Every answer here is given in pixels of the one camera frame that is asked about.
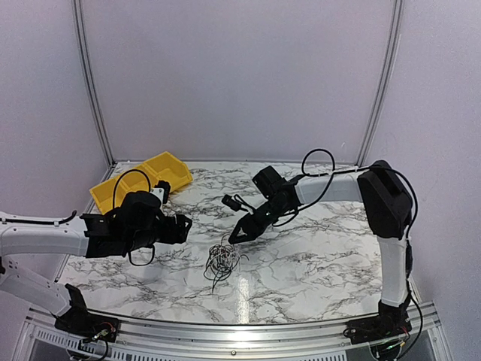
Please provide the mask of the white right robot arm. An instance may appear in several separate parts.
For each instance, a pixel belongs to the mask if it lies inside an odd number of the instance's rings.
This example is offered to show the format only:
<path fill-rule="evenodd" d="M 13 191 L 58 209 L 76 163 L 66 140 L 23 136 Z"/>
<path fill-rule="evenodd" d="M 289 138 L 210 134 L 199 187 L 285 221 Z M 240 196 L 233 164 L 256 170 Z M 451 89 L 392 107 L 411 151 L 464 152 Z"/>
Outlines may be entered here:
<path fill-rule="evenodd" d="M 253 183 L 265 202 L 239 219 L 229 244 L 254 241 L 281 217 L 295 216 L 320 202 L 362 203 L 382 260 L 382 313 L 373 319 L 372 330 L 380 337 L 391 335 L 401 325 L 398 310 L 410 303 L 410 230 L 417 215 L 417 200 L 408 180 L 380 160 L 365 168 L 299 174 L 290 180 L 268 166 Z"/>

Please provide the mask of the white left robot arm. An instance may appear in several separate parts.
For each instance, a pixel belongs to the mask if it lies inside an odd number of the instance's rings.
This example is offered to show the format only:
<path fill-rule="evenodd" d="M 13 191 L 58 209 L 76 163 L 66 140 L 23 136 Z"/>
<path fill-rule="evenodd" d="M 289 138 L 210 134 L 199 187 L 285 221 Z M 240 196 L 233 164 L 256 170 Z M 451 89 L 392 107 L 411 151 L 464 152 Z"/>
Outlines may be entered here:
<path fill-rule="evenodd" d="M 183 244 L 192 226 L 183 214 L 168 216 L 162 198 L 148 192 L 129 193 L 106 214 L 72 214 L 64 220 L 1 217 L 1 290 L 48 310 L 80 335 L 95 328 L 81 292 L 23 268 L 17 254 L 65 254 L 87 259 L 131 256 L 156 244 Z"/>

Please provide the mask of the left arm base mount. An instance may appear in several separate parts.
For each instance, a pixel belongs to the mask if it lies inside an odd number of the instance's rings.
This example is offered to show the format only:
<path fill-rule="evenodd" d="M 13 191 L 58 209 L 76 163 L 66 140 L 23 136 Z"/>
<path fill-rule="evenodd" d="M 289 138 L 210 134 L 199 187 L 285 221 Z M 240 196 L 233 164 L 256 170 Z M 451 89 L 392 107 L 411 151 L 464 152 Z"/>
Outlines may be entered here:
<path fill-rule="evenodd" d="M 118 318 L 95 314 L 88 310 L 81 291 L 65 285 L 68 291 L 68 308 L 61 315 L 55 315 L 55 327 L 89 340 L 101 339 L 115 342 L 120 321 Z"/>

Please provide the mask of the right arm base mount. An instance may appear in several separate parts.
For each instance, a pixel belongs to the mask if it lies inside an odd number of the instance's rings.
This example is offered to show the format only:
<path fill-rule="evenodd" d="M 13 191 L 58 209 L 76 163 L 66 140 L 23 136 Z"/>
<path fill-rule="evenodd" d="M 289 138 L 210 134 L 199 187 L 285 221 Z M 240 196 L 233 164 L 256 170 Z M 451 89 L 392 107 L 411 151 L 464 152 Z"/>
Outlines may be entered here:
<path fill-rule="evenodd" d="M 348 321 L 343 336 L 349 338 L 352 344 L 361 344 L 406 335 L 412 330 L 407 313 L 409 304 L 410 298 L 398 307 L 379 301 L 375 316 Z"/>

